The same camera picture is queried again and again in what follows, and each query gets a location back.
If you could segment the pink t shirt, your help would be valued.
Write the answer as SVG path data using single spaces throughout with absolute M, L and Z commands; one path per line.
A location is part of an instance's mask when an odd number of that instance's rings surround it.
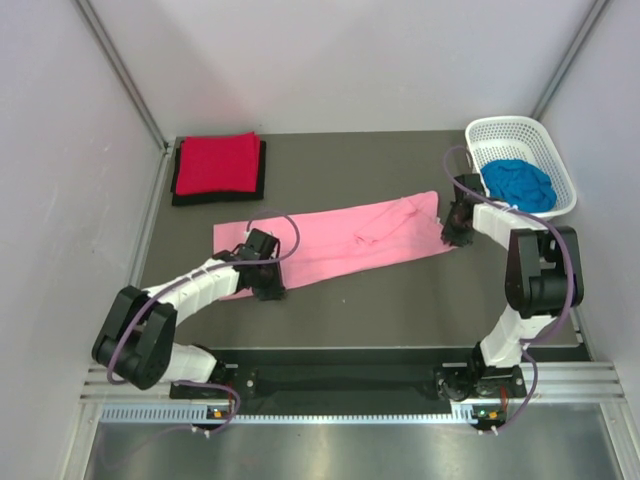
M 292 217 L 300 234 L 283 217 L 261 219 L 253 226 L 270 233 L 289 252 L 281 263 L 286 289 L 427 258 L 451 251 L 441 240 L 438 194 L 418 193 L 399 199 Z

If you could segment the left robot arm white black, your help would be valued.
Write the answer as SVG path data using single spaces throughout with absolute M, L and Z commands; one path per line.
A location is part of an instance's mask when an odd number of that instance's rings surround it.
M 227 374 L 208 349 L 175 342 L 177 326 L 212 303 L 249 291 L 260 300 L 284 297 L 280 240 L 259 229 L 233 250 L 165 284 L 129 285 L 112 303 L 92 347 L 108 380 L 147 390 L 161 382 L 189 382 L 205 396 L 226 387 Z

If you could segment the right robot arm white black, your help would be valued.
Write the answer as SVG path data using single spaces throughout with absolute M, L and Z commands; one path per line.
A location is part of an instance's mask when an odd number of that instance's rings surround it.
M 441 238 L 449 246 L 463 247 L 479 233 L 506 250 L 507 306 L 492 331 L 474 346 L 465 366 L 436 369 L 438 393 L 458 402 L 495 398 L 502 389 L 523 397 L 518 385 L 523 353 L 584 297 L 577 233 L 486 200 L 478 174 L 456 176 L 453 184 L 455 200 Z

